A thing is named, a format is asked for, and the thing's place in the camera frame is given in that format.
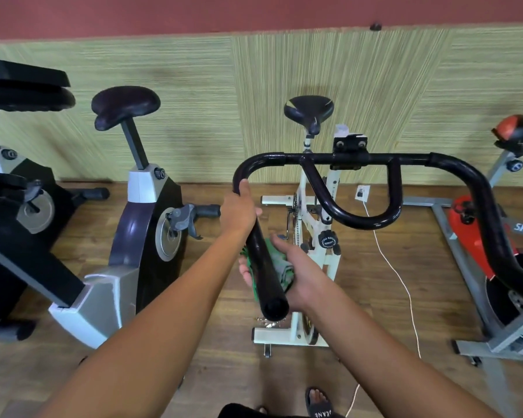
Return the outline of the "person's right hand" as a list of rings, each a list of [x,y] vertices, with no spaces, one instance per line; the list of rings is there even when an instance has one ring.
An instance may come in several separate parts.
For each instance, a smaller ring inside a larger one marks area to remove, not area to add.
[[[319,321],[340,309],[341,291],[306,254],[306,260],[291,262],[294,281],[286,293],[290,311],[301,312]]]

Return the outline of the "person's left hand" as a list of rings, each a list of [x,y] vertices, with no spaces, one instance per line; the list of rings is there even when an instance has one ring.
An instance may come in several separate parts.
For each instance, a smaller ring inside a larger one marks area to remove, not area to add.
[[[245,242],[256,221],[249,220],[249,206],[255,205],[247,179],[239,182],[239,193],[230,192],[221,206],[221,232]]]

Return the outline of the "green cleaning cloth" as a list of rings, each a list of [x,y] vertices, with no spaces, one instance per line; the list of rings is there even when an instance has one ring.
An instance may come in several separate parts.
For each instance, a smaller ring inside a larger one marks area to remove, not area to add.
[[[286,254],[280,252],[272,243],[270,237],[265,238],[266,246],[268,248],[270,257],[272,259],[273,267],[275,272],[279,277],[280,286],[283,291],[286,293],[293,284],[294,281],[294,267],[291,262],[288,261]],[[246,260],[246,265],[248,267],[249,273],[252,273],[250,255],[248,249],[244,247],[241,251],[241,256]],[[259,303],[258,290],[255,281],[252,278],[252,291],[254,294],[254,299]]]

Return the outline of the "black bike handlebar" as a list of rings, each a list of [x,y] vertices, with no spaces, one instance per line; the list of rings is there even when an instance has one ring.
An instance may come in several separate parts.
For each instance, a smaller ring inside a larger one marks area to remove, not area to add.
[[[358,230],[378,230],[389,226],[400,216],[403,203],[401,166],[424,166],[447,171],[464,182],[476,208],[483,249],[495,275],[509,288],[523,295],[523,268],[518,264],[502,225],[497,202],[486,177],[471,164],[453,156],[429,154],[383,153],[263,153],[243,161],[233,176],[233,191],[254,171],[265,167],[299,165],[311,184],[323,209],[337,222]],[[368,166],[385,165],[388,170],[389,205],[378,216],[350,214],[335,203],[316,165]]]

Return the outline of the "person's right forearm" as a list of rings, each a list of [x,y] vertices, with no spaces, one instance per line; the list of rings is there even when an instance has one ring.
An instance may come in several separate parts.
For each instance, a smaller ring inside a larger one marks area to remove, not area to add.
[[[418,358],[335,285],[310,297],[306,313],[384,418],[502,418]]]

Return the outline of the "person's left forearm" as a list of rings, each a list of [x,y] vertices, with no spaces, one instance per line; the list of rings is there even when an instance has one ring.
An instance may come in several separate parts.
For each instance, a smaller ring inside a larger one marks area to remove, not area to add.
[[[223,230],[183,276],[77,367],[37,418],[160,418],[249,230]]]

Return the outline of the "black and silver exercise bike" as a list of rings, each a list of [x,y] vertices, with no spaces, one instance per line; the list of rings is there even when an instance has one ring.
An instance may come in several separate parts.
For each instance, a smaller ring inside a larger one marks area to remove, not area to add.
[[[134,118],[154,113],[160,105],[159,96],[141,86],[114,86],[91,101],[96,130],[120,125],[135,160],[107,267],[84,277],[72,306],[49,307],[64,330],[92,349],[179,277],[187,238],[202,239],[195,221],[221,215],[218,204],[184,204],[181,187],[147,159]]]

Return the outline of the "black sandal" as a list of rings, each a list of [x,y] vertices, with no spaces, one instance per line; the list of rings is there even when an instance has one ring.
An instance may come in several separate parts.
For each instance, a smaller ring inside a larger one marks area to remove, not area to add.
[[[328,395],[318,387],[308,387],[305,392],[309,418],[346,418],[337,413]]]

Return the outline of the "red and grey spin bike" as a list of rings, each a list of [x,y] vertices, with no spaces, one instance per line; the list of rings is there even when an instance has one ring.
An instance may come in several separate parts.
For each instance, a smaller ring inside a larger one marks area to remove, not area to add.
[[[502,174],[523,168],[523,115],[503,119],[492,133],[502,149],[487,179],[494,187]],[[496,408],[505,418],[517,418],[500,359],[523,361],[523,295],[507,288],[488,265],[470,196],[449,198],[405,197],[404,205],[428,207],[439,224],[470,292],[481,320],[484,341],[452,340],[455,354],[482,367]],[[506,228],[523,235],[523,222],[501,216]],[[515,258],[523,267],[523,251],[510,241]]]

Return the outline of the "black and grey exercise bike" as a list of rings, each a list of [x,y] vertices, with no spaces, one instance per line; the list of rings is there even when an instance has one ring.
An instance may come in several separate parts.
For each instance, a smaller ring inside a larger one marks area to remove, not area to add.
[[[66,72],[0,60],[0,111],[61,112],[75,106]],[[13,318],[27,287],[46,293],[58,288],[30,272],[33,260],[52,260],[52,246],[86,201],[105,201],[109,189],[64,188],[50,167],[0,145],[0,341],[19,342],[36,322]]]

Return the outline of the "white exercise bike frame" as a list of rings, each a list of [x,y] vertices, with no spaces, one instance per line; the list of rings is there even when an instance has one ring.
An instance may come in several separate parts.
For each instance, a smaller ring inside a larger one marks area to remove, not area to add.
[[[342,170],[334,170],[329,166],[327,175],[323,178],[333,200],[336,199]],[[321,267],[325,274],[335,280],[341,259],[341,248],[338,236],[331,230],[332,218],[326,213],[315,196],[307,196],[307,177],[302,171],[300,183],[295,193],[286,196],[264,195],[260,198],[264,206],[285,206],[287,209],[286,235],[279,237],[291,240],[308,254]],[[310,238],[304,242],[304,230]],[[270,358],[273,345],[316,346],[328,347],[327,342],[320,338],[316,328],[307,316],[293,312],[290,328],[277,328],[281,322],[266,324],[264,328],[252,329],[252,341],[264,345],[264,356]]]

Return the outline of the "black console mount bracket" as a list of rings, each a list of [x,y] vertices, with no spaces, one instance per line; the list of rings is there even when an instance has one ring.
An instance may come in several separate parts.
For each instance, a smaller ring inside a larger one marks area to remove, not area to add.
[[[351,133],[349,127],[344,124],[335,125],[333,150],[336,153],[355,153],[366,151],[368,137],[364,134]]]

